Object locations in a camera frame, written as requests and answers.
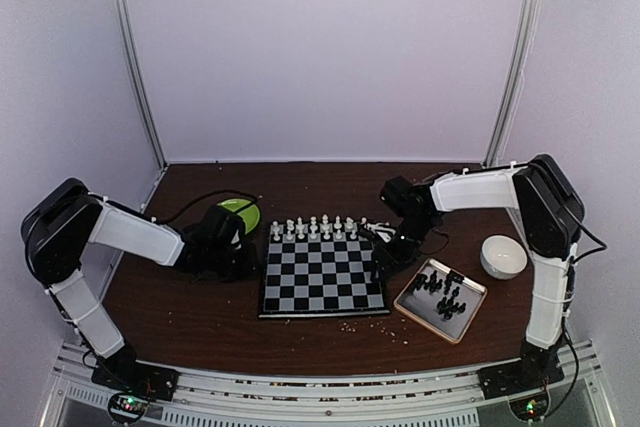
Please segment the black white chess board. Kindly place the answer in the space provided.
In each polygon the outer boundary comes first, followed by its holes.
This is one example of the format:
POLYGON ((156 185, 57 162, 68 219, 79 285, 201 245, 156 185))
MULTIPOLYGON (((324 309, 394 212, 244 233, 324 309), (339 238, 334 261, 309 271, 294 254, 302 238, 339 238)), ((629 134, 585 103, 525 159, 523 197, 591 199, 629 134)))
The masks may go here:
POLYGON ((371 281, 371 240, 361 219, 323 216, 279 222, 266 244, 258 317, 296 319, 390 313, 386 286, 371 281))

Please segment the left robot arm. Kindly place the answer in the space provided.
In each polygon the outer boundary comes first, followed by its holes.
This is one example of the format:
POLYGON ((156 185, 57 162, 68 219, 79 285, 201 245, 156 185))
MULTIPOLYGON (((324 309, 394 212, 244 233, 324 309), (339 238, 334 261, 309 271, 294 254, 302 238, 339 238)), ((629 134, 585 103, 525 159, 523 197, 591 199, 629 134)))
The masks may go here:
POLYGON ((28 271, 88 345, 99 368, 123 391, 137 389, 144 371, 135 349, 83 273, 86 254, 104 251, 110 261, 102 276, 105 282, 112 280, 125 255, 195 278, 213 274, 222 282, 240 280, 255 267, 255 248, 242 215, 257 207, 258 196, 242 193, 245 203, 240 207, 213 204, 200 220, 183 228, 173 224, 211 196, 199 196, 159 219, 70 177, 22 219, 20 236, 28 271))

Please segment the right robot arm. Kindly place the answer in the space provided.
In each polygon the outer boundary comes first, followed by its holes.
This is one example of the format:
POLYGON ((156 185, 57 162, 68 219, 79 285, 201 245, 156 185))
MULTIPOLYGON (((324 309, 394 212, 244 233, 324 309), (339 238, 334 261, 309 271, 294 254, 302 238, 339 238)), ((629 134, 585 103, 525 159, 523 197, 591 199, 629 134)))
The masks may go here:
POLYGON ((411 265, 426 236, 455 211, 503 209, 520 222, 519 236, 533 265, 530 317, 512 377, 535 387, 551 371, 574 290, 577 248, 585 207, 548 154, 526 163, 432 175, 420 182, 403 176, 385 182, 382 202, 400 223, 373 240, 372 277, 385 280, 411 265))

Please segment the green plate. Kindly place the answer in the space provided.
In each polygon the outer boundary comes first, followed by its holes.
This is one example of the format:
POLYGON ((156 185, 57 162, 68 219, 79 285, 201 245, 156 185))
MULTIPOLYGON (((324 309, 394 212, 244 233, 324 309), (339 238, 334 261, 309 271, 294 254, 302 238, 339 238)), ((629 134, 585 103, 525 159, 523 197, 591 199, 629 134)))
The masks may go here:
POLYGON ((218 205, 239 215, 245 224, 247 234, 253 232, 260 223, 260 209, 256 203, 248 199, 232 198, 219 202, 218 205))

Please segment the white rook piece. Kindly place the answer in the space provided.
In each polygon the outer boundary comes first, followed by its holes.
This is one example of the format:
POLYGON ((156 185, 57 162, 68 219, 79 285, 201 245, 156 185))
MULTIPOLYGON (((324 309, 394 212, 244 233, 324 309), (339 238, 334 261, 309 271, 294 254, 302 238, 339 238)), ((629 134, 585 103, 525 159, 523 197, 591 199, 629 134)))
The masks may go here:
POLYGON ((281 240, 280 224, 277 221, 274 221, 271 225, 271 239, 274 242, 278 242, 281 240))

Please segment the wooden metal tray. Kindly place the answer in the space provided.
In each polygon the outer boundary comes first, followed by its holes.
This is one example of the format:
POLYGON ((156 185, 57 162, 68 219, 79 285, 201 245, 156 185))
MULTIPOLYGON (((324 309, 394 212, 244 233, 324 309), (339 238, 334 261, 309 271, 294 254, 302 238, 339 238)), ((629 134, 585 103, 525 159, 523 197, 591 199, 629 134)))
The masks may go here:
POLYGON ((461 342, 488 289, 428 258, 394 300, 395 309, 450 344, 461 342))

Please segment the white bowl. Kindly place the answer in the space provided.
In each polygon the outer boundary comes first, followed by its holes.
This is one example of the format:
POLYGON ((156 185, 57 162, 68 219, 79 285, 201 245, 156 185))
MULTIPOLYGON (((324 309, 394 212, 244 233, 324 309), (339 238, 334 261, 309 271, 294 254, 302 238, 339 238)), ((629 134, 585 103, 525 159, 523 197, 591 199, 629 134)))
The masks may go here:
POLYGON ((528 263, 524 248, 514 239, 494 235, 484 240, 480 261, 484 270, 498 280, 510 280, 522 273, 528 263))

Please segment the front aluminium rail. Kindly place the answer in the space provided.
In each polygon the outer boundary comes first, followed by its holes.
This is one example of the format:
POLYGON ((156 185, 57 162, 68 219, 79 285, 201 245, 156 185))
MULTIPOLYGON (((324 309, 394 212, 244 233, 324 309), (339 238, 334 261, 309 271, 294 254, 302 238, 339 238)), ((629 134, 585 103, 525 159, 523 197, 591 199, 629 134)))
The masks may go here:
MULTIPOLYGON (((566 378, 541 391, 489 399, 477 375, 508 361, 404 374, 300 377, 228 373, 168 367, 179 374, 171 401, 149 405, 132 426, 622 426, 604 371, 589 342, 579 356, 576 384, 568 392, 575 363, 559 352, 566 378), (521 421, 516 401, 548 393, 544 422, 521 421)), ((91 382, 93 359, 86 349, 63 343, 49 378, 48 397, 36 426, 118 426, 107 413, 113 390, 91 382)))

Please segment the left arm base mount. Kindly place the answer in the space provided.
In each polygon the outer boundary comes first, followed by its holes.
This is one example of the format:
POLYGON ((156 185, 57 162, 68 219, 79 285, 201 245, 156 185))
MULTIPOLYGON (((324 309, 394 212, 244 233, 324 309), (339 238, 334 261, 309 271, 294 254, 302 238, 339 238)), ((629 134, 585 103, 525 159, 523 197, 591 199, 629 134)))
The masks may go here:
POLYGON ((173 399, 178 380, 174 369, 140 363, 131 368, 99 365, 91 375, 94 384, 161 401, 173 399))

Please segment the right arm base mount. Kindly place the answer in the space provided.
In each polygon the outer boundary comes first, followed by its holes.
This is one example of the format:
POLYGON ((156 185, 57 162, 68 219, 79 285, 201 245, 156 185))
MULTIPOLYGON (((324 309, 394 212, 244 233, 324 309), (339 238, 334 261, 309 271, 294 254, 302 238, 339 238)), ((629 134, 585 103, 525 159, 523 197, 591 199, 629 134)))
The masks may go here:
POLYGON ((525 371, 520 361, 484 367, 477 375, 486 400, 541 389, 565 378, 559 366, 551 366, 545 368, 542 373, 531 374, 525 371))

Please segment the right aluminium frame post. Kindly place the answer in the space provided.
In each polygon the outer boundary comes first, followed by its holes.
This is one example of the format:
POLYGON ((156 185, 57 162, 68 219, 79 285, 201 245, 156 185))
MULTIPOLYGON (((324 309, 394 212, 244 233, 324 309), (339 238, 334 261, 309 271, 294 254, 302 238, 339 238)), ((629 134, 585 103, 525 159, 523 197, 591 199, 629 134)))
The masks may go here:
POLYGON ((521 0, 520 14, 511 60, 504 84, 498 114, 482 165, 497 166, 509 139, 519 99, 524 87, 524 67, 535 38, 540 0, 521 0))

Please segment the aluminium frame post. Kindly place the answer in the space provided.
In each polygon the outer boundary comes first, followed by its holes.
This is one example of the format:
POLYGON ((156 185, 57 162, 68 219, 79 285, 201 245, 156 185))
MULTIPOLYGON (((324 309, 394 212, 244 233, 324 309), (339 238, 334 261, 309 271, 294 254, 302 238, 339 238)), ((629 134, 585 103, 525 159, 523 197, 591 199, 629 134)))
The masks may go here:
POLYGON ((511 60, 504 84, 498 114, 482 165, 497 166, 509 139, 519 99, 524 87, 524 67, 535 38, 540 0, 521 0, 520 14, 511 60))
POLYGON ((128 3, 127 0, 114 0, 114 5, 126 58, 126 67, 131 81, 136 106, 140 114, 143 129, 151 147, 155 163, 160 170, 163 170, 168 166, 168 163, 161 146, 159 134, 144 85, 128 3))

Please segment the left aluminium frame post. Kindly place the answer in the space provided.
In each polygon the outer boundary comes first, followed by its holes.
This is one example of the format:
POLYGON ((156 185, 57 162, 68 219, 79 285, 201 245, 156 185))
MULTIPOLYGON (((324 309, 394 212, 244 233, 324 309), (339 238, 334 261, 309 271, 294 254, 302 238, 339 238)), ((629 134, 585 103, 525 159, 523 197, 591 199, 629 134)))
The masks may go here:
POLYGON ((136 106, 140 114, 143 129, 151 147, 155 163, 160 170, 163 170, 168 166, 168 163, 161 146, 159 134, 144 85, 128 3, 127 0, 114 0, 114 5, 126 58, 126 67, 131 81, 136 106))

